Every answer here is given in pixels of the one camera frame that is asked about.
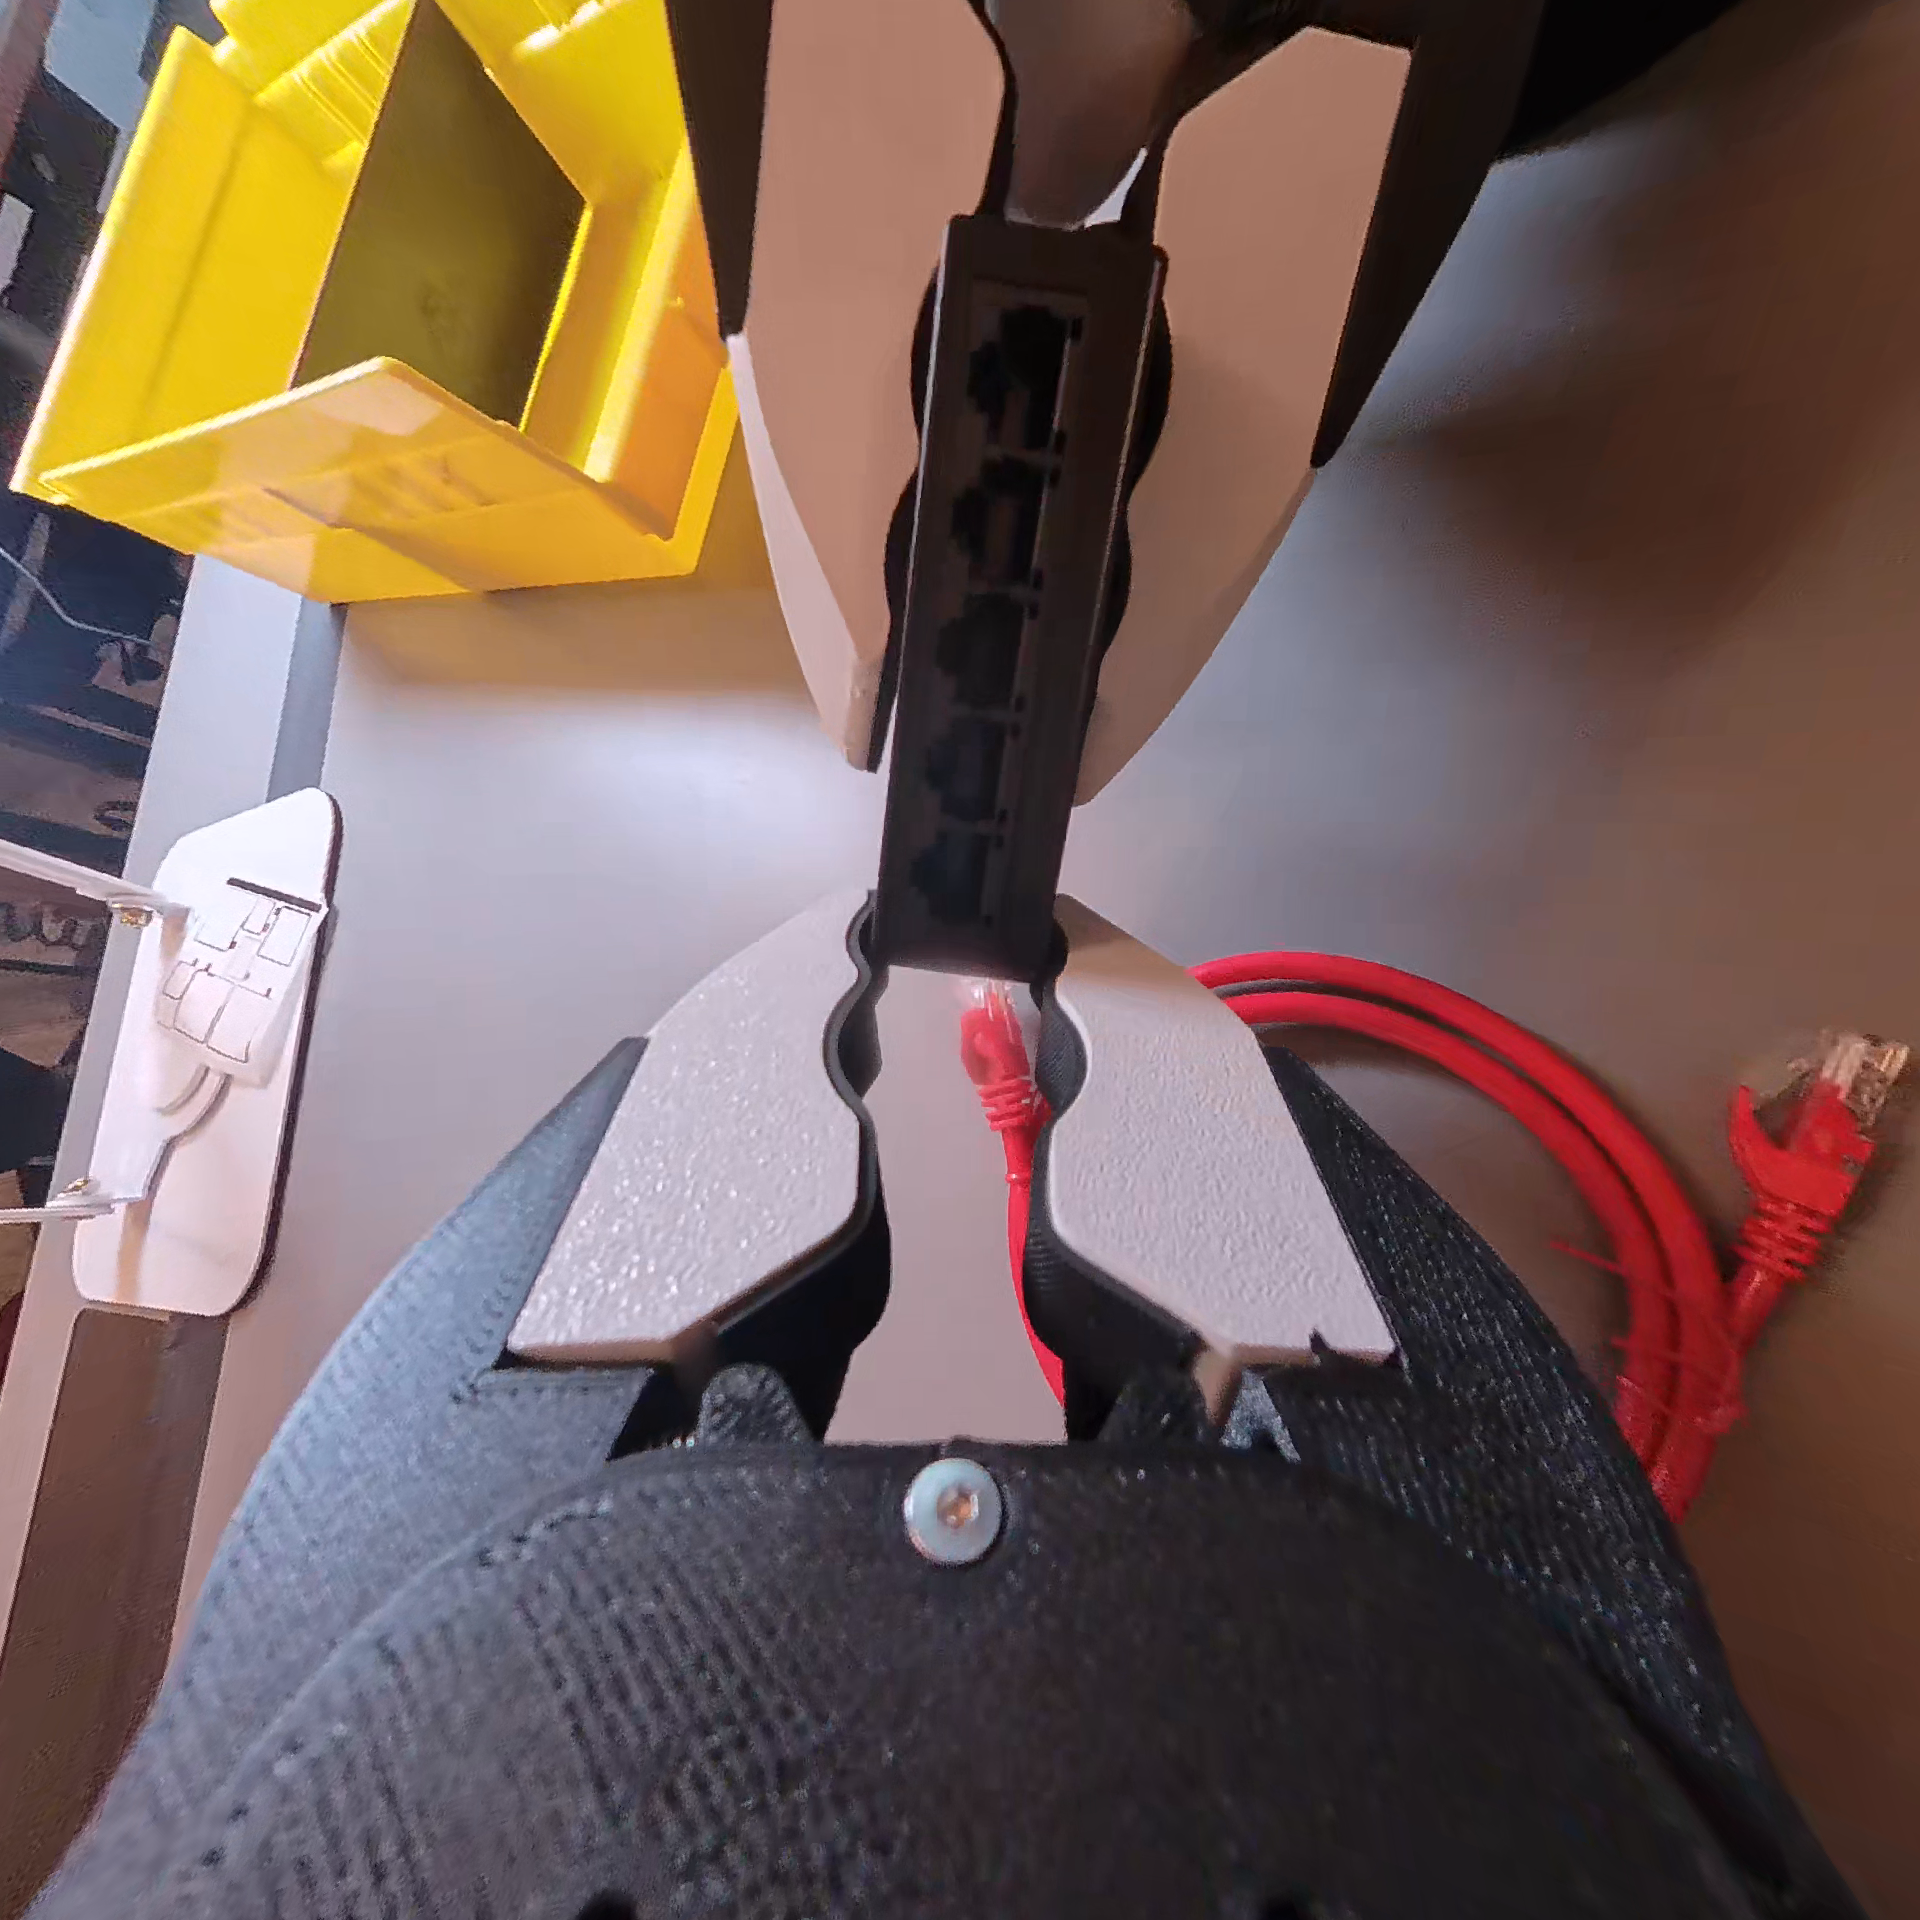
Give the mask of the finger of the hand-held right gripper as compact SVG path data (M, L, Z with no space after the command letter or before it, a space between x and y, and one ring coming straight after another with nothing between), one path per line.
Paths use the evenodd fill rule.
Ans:
M1167 414L1125 501L1131 584L1099 666L1082 798L1186 694L1313 485L1410 66L1410 53L1268 53L1167 135Z
M913 335L995 127L998 50L967 2L771 5L733 383L778 614L859 769L881 723L887 526L921 457Z

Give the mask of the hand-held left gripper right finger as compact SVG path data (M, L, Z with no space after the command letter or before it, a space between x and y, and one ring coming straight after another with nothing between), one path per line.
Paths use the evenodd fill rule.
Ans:
M1078 899L1052 1006L1082 1080L1046 1149L1066 1254L1222 1363L1387 1363L1392 1332L1245 1020Z

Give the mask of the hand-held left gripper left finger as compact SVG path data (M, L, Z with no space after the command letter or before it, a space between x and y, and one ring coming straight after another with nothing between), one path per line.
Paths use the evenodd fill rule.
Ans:
M651 1026L509 1357L688 1365L817 1285L823 1320L849 1314L845 1340L863 1336L881 1299L869 909L866 892L826 892Z

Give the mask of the black network switch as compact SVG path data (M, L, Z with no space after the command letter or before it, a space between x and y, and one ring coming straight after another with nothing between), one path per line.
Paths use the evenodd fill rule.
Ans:
M921 386L873 969L1035 981L1125 511L1170 390L1164 256L1116 224L949 224Z

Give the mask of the yellow plastic bin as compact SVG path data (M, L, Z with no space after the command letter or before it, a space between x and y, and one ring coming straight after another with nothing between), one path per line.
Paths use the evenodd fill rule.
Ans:
M13 485L316 602L688 577L738 430L666 2L215 2Z

